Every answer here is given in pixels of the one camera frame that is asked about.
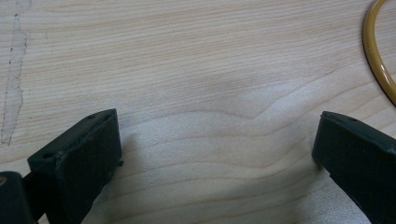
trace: brown cable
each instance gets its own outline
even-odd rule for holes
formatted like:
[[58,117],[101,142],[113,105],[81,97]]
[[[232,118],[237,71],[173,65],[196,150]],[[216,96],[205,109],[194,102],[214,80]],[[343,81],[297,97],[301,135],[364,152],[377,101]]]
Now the brown cable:
[[367,61],[375,75],[376,80],[387,94],[388,98],[396,105],[396,84],[389,74],[387,67],[382,62],[375,41],[375,19],[379,9],[386,0],[377,0],[367,11],[363,25],[363,45]]

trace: light wood surface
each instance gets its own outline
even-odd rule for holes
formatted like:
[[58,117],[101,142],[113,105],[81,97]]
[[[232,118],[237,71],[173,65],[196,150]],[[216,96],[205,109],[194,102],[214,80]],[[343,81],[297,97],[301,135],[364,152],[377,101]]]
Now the light wood surface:
[[[0,171],[114,107],[124,166],[84,223],[369,223],[310,152],[323,110],[396,137],[362,48],[371,4],[3,0]],[[376,28],[392,74],[395,10]]]

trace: wood grain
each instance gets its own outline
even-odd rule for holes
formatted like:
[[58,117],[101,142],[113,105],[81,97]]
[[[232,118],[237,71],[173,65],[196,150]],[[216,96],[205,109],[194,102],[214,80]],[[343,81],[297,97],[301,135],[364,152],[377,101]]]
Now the wood grain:
[[[362,49],[371,3],[4,0],[0,170],[26,175],[28,156],[115,107],[125,163],[84,223],[369,223],[310,151],[323,110],[396,137]],[[392,74],[395,10],[376,28]]]

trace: black plastic object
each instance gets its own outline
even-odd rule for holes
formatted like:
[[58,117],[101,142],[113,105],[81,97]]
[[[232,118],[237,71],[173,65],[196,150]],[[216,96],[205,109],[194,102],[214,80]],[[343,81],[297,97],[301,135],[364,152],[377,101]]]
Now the black plastic object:
[[323,112],[312,152],[372,223],[396,223],[396,140],[347,116]]
[[[37,151],[28,159],[32,172],[23,179],[34,220],[46,213],[50,223],[80,223],[110,181],[120,157],[115,109],[88,116]],[[0,186],[1,204],[9,190]],[[8,216],[20,215],[20,208],[2,206]]]
[[26,198],[20,174],[0,173],[0,223],[34,223]]

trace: yellow cable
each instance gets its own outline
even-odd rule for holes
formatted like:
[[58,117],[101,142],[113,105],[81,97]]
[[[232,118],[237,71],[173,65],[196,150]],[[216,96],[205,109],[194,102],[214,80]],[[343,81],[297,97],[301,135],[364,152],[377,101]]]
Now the yellow cable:
[[375,75],[376,80],[387,94],[388,98],[396,105],[396,84],[382,62],[375,42],[375,19],[379,9],[386,0],[377,0],[367,11],[363,26],[363,45],[367,61]]

